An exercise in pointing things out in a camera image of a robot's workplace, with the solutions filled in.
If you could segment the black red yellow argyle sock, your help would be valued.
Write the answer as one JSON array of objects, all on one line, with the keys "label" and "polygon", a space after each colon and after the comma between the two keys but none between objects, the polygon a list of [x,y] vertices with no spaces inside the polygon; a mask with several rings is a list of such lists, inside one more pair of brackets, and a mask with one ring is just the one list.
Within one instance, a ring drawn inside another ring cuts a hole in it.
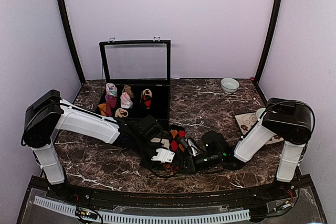
[{"label": "black red yellow argyle sock", "polygon": [[183,127],[172,124],[169,127],[168,135],[169,146],[167,149],[175,155],[173,161],[164,167],[176,174],[184,169],[186,147],[182,145],[181,140],[184,140],[186,133]]}]

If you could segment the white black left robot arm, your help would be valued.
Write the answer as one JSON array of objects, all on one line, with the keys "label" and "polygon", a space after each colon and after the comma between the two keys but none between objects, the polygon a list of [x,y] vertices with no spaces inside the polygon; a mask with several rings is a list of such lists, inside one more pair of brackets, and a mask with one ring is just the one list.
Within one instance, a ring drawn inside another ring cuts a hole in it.
[{"label": "white black left robot arm", "polygon": [[92,137],[122,148],[138,148],[143,155],[152,139],[163,133],[160,123],[148,115],[138,121],[106,117],[82,109],[50,90],[33,103],[25,113],[22,146],[29,146],[37,157],[54,193],[63,201],[74,197],[66,183],[66,174],[52,142],[54,131],[69,131]]}]

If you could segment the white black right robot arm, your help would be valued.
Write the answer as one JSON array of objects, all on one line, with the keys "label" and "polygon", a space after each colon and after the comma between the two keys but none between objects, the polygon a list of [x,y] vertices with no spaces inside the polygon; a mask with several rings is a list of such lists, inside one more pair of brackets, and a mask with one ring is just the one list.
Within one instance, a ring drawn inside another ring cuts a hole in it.
[{"label": "white black right robot arm", "polygon": [[229,146],[224,136],[214,131],[203,135],[206,151],[194,156],[187,165],[193,172],[220,165],[223,169],[239,170],[273,137],[284,140],[276,182],[268,188],[273,200],[288,191],[296,168],[311,139],[316,125],[313,109],[304,102],[271,98],[256,123],[235,146]]}]

